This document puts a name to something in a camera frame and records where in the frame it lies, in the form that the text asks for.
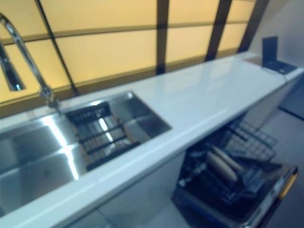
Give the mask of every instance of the open dishwasher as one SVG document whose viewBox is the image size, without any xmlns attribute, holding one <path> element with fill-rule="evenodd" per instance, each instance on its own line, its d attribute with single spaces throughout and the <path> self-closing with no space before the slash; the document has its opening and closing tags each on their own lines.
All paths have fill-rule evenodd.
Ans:
<svg viewBox="0 0 304 228">
<path fill-rule="evenodd" d="M 271 162 L 276 139 L 234 120 L 190 147 L 173 202 L 193 228 L 255 228 L 287 193 L 295 166 Z"/>
</svg>

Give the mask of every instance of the dishwasher rack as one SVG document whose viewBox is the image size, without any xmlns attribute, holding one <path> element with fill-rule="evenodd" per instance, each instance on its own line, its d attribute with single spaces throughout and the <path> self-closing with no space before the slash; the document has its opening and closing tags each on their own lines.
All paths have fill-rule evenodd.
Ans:
<svg viewBox="0 0 304 228">
<path fill-rule="evenodd" d="M 233 204 L 241 197 L 254 198 L 264 184 L 264 171 L 280 166 L 269 163 L 276 155 L 273 147 L 277 140 L 245 121 L 235 120 L 190 147 L 180 173 L 179 186 L 185 188 L 193 180 L 217 194 L 226 204 Z M 245 168 L 238 173 L 241 181 L 223 181 L 206 163 L 206 154 L 212 146 L 220 148 Z"/>
<path fill-rule="evenodd" d="M 88 171 L 140 144 L 127 137 L 124 125 L 112 115 L 107 102 L 68 113 L 67 116 L 84 148 Z"/>
</svg>

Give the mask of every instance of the sink basin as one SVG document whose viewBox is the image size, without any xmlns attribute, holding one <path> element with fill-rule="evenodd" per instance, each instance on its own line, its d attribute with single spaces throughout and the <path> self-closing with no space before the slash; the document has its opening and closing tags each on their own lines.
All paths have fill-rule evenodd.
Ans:
<svg viewBox="0 0 304 228">
<path fill-rule="evenodd" d="M 0 133 L 0 217 L 170 129 L 132 92 L 62 113 Z"/>
</svg>

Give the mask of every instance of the faucet spout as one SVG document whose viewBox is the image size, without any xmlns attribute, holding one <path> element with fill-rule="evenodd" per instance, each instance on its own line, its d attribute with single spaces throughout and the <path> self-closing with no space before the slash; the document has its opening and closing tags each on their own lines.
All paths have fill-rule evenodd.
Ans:
<svg viewBox="0 0 304 228">
<path fill-rule="evenodd" d="M 0 23 L 6 28 L 6 30 L 11 35 L 12 39 L 16 43 L 18 49 L 20 50 L 23 58 L 25 59 L 27 65 L 31 69 L 33 75 L 37 79 L 40 84 L 40 95 L 46 100 L 46 103 L 49 107 L 55 108 L 58 110 L 59 108 L 59 100 L 56 95 L 53 93 L 52 89 L 46 84 L 43 79 L 38 67 L 36 66 L 32 56 L 30 55 L 28 49 L 26 48 L 21 36 L 12 25 L 12 23 L 0 13 Z M 8 54 L 6 53 L 3 44 L 0 42 L 0 65 L 4 72 L 5 78 L 8 82 L 9 89 L 11 91 L 20 91 L 25 88 L 22 80 L 17 74 L 13 64 L 10 61 Z"/>
</svg>

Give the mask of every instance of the white countertop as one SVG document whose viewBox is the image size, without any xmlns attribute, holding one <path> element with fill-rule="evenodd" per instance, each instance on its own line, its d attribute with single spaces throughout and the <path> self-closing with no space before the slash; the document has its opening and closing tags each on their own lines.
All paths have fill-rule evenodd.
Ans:
<svg viewBox="0 0 304 228">
<path fill-rule="evenodd" d="M 52 227 L 84 208 L 98 206 L 126 184 L 246 111 L 286 81 L 244 59 L 242 53 L 62 102 L 70 107 L 121 92 L 135 92 L 171 130 L 2 217 L 0 228 Z M 286 75 L 292 80 L 304 69 Z M 0 129 L 50 113 L 37 108 L 4 118 Z"/>
</svg>

